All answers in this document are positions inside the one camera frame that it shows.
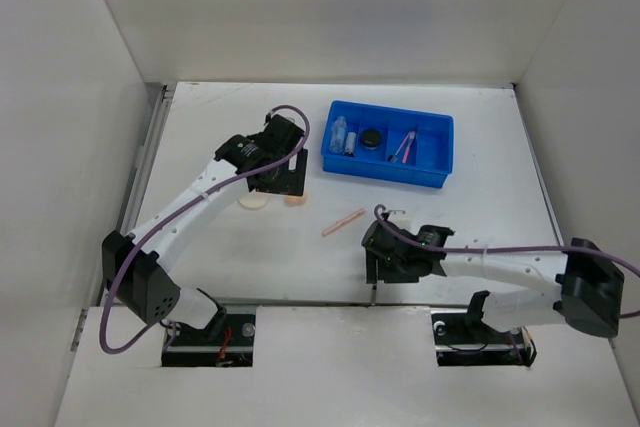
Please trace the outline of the black round compact jar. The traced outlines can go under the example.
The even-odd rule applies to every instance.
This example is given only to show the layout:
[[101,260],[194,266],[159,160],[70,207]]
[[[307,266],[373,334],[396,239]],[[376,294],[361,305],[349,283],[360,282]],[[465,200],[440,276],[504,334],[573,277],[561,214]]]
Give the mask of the black round compact jar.
[[375,128],[367,128],[360,134],[360,143],[365,149],[378,149],[382,144],[382,140],[382,132]]

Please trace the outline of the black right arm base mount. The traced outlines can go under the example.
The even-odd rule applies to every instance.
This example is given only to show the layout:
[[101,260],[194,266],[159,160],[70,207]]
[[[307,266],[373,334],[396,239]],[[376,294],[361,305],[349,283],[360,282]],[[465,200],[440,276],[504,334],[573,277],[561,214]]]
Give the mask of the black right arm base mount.
[[436,309],[431,313],[439,367],[533,365],[537,347],[525,328],[499,332],[482,322],[481,302],[488,295],[488,291],[474,294],[466,310]]

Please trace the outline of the clear bottle black cap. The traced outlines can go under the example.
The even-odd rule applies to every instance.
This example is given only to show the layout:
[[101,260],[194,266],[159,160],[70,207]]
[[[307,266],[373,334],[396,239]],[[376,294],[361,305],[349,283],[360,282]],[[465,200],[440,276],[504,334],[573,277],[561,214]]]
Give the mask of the clear bottle black cap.
[[355,146],[357,142],[357,133],[350,131],[345,139],[343,155],[353,157],[355,155]]

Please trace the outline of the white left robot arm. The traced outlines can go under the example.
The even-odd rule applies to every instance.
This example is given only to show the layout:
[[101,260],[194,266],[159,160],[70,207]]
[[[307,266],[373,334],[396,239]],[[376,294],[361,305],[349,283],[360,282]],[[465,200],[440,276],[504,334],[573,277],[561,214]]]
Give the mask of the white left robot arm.
[[147,327],[175,322],[189,327],[201,343],[217,341],[224,329],[223,307],[200,289],[179,286],[171,269],[189,244],[245,195],[301,196],[309,133],[309,123],[296,125],[273,109],[262,131],[225,141],[196,179],[151,220],[127,234],[108,234],[102,242],[103,314],[120,302]]

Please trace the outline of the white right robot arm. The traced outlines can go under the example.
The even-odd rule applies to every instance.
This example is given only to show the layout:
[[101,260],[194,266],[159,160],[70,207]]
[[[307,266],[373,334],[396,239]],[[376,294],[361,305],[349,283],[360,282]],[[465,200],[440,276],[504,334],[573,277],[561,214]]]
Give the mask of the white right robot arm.
[[381,218],[366,231],[362,246],[370,283],[417,283],[433,275],[511,286],[506,293],[473,294],[463,328],[474,340],[553,324],[593,337],[618,334],[624,275],[587,240],[573,239],[565,247],[494,247],[448,227],[423,225],[411,233]]

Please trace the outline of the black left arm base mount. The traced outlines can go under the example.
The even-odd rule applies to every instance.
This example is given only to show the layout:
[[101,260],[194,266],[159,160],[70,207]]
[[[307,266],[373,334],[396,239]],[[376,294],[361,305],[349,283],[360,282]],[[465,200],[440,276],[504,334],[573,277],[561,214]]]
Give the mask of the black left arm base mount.
[[253,366],[257,306],[227,304],[220,322],[201,331],[186,324],[176,329],[161,353],[165,368],[248,368]]

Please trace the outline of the thin pink brush black tip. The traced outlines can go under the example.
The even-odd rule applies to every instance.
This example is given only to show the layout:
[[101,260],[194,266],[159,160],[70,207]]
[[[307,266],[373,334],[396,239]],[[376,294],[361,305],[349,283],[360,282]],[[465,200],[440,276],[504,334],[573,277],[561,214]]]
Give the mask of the thin pink brush black tip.
[[407,134],[406,134],[406,136],[404,137],[404,139],[402,140],[402,142],[400,143],[400,145],[397,147],[397,149],[395,150],[395,152],[394,152],[393,154],[391,154],[391,155],[388,157],[388,159],[387,159],[387,161],[388,161],[388,162],[395,163],[395,162],[398,160],[398,158],[399,158],[399,157],[402,157],[402,155],[403,155],[403,150],[404,150],[404,146],[403,146],[403,144],[404,144],[404,142],[406,141]]

